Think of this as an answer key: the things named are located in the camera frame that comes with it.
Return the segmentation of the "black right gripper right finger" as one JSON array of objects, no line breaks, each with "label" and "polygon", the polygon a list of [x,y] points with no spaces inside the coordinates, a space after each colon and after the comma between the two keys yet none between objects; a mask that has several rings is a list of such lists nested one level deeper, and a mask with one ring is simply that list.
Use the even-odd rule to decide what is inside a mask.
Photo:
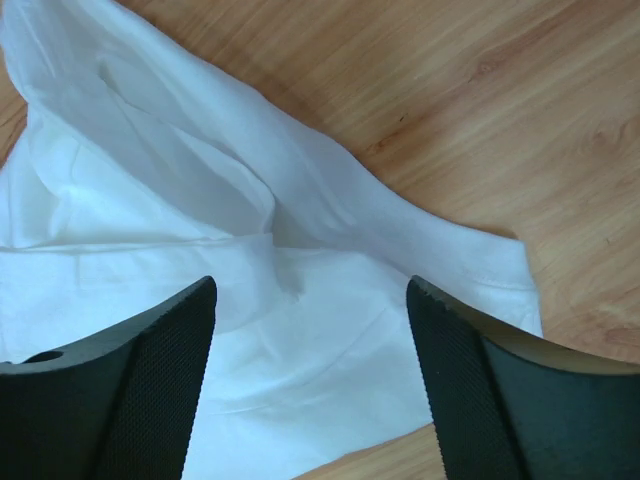
[{"label": "black right gripper right finger", "polygon": [[635,479],[639,368],[561,346],[421,277],[410,327],[450,479]]}]

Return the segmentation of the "white t-shirt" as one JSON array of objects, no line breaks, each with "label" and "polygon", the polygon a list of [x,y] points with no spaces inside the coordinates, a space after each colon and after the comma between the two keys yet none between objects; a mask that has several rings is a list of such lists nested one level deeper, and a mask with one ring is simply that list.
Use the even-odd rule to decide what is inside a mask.
[{"label": "white t-shirt", "polygon": [[7,1],[1,46],[28,106],[1,171],[1,356],[213,277],[186,478],[292,479],[429,424],[414,275],[541,334],[520,242],[410,204],[119,4]]}]

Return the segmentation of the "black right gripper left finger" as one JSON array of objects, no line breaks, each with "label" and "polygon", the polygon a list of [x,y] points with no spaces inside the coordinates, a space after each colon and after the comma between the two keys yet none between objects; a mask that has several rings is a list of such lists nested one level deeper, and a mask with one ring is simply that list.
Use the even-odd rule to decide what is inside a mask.
[{"label": "black right gripper left finger", "polygon": [[91,336],[2,363],[2,478],[180,478],[216,299],[205,276]]}]

